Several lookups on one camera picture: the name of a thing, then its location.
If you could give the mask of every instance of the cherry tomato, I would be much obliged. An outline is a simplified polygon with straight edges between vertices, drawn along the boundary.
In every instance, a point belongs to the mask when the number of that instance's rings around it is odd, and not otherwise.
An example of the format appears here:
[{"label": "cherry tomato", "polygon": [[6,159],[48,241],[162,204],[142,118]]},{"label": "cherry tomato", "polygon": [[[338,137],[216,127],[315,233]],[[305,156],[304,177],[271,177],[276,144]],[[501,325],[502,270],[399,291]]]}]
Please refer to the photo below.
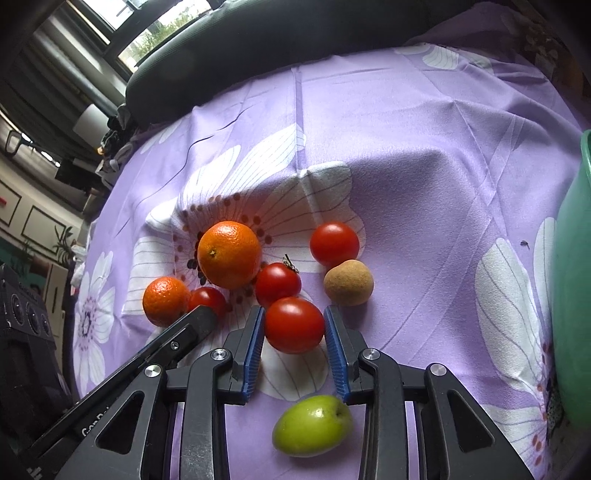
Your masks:
[{"label": "cherry tomato", "polygon": [[265,336],[283,353],[306,353],[324,336],[324,318],[309,301],[286,297],[273,303],[265,317]]},{"label": "cherry tomato", "polygon": [[301,278],[290,262],[272,263],[263,268],[256,277],[255,295],[265,309],[284,297],[295,297],[301,291]]},{"label": "cherry tomato", "polygon": [[218,320],[221,320],[226,314],[226,299],[223,293],[216,288],[201,287],[193,290],[189,298],[189,311],[199,305],[211,307],[216,313]]},{"label": "cherry tomato", "polygon": [[359,238],[350,226],[342,222],[323,223],[310,238],[310,251],[318,263],[328,269],[334,268],[357,258]]}]

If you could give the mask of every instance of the green container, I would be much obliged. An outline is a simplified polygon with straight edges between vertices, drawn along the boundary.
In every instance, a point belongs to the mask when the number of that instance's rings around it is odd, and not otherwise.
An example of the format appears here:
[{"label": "green container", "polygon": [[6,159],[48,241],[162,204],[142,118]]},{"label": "green container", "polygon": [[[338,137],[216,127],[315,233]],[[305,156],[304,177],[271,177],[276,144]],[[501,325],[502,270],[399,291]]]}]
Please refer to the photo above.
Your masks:
[{"label": "green container", "polygon": [[591,425],[591,130],[583,162],[560,206],[554,237],[552,326],[558,386],[577,427]]}]

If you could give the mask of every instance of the white cabinet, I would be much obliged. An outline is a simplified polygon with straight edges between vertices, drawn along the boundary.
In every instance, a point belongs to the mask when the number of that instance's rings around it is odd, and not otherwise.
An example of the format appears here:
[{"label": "white cabinet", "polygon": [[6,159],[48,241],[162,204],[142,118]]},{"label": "white cabinet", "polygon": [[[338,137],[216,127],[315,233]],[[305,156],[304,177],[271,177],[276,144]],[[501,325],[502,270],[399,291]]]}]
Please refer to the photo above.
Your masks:
[{"label": "white cabinet", "polygon": [[61,309],[61,303],[64,298],[68,271],[59,265],[51,264],[47,281],[43,288],[43,301],[47,308],[49,325],[53,338],[56,340],[57,363],[61,367],[61,352],[64,338],[64,316],[65,312]]}]

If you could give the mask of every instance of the brown potato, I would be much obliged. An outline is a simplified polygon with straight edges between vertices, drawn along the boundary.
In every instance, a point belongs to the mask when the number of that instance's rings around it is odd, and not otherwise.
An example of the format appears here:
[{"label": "brown potato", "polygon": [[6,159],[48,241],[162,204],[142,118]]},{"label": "brown potato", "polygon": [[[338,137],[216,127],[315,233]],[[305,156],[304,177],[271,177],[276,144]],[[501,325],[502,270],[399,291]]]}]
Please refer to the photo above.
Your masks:
[{"label": "brown potato", "polygon": [[338,305],[361,305],[374,291],[374,278],[365,264],[359,260],[347,260],[326,274],[324,291]]}]

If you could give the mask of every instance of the tablecloth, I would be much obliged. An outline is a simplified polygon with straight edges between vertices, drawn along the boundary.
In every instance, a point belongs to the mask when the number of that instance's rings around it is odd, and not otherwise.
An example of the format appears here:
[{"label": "tablecloth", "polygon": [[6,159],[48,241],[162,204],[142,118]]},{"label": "tablecloth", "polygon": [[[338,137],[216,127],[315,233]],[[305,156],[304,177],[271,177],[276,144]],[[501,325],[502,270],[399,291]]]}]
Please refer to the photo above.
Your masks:
[{"label": "tablecloth", "polygon": [[[375,278],[367,304],[343,309],[347,325],[400,364],[447,365],[534,477],[553,475],[568,442],[556,434],[567,421],[553,380],[550,252],[584,125],[515,52],[523,22],[478,4],[407,46],[252,79],[156,131],[90,243],[73,340],[80,393],[160,332],[142,310],[148,283],[202,283],[187,267],[200,232],[220,220],[248,225],[264,262],[288,254],[302,295],[323,309],[309,238],[339,220],[357,232]],[[231,312],[184,364],[221,346],[256,303],[251,286],[224,294]],[[251,402],[226,408],[232,478],[356,479],[363,407],[330,453],[291,459],[271,444],[292,402],[333,392],[324,343],[305,355],[265,343]]]}]

